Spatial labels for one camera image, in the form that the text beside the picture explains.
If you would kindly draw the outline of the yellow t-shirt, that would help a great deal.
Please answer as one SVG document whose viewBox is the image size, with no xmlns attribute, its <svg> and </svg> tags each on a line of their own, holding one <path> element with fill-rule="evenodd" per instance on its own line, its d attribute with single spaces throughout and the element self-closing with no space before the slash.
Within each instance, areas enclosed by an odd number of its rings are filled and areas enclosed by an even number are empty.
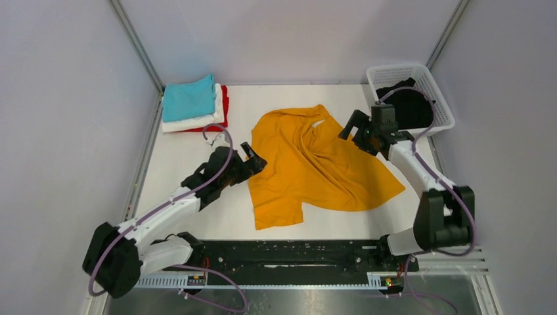
<svg viewBox="0 0 557 315">
<path fill-rule="evenodd" d="M 377 157 L 340 139 L 342 129 L 321 104 L 261 117 L 252 148 L 267 165 L 248 181 L 256 230 L 302 223 L 305 203 L 361 212 L 405 191 Z"/>
</svg>

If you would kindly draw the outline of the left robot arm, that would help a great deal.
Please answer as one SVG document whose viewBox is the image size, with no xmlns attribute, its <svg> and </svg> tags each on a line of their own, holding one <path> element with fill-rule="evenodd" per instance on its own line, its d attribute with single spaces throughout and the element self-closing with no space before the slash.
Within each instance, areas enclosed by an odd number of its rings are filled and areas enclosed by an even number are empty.
<svg viewBox="0 0 557 315">
<path fill-rule="evenodd" d="M 206 208 L 226 187 L 240 184 L 265 169 L 267 161 L 248 143 L 243 142 L 241 147 L 246 159 L 228 144 L 214 146 L 207 162 L 183 180 L 163 204 L 117 226 L 108 222 L 99 225 L 82 263 L 90 285 L 98 284 L 103 293 L 120 298 L 144 275 L 178 264 L 189 270 L 200 267 L 204 253 L 185 234 L 166 240 L 160 236 Z"/>
</svg>

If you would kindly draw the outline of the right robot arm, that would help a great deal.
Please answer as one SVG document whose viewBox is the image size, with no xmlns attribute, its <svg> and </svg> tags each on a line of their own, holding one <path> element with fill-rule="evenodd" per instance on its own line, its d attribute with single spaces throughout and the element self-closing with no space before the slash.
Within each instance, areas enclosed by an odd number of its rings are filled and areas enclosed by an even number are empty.
<svg viewBox="0 0 557 315">
<path fill-rule="evenodd" d="M 438 251 L 448 254 L 448 248 L 467 246 L 467 255 L 476 246 L 474 220 L 475 195 L 468 186 L 457 186 L 433 169 L 417 150 L 418 139 L 408 131 L 399 130 L 392 105 L 373 106 L 369 115 L 354 110 L 338 135 L 351 138 L 360 150 L 384 159 L 397 167 L 411 184 L 419 198 L 413 226 L 382 237 L 383 248 L 376 260 L 385 270 L 393 270 L 403 261 L 403 255 Z"/>
</svg>

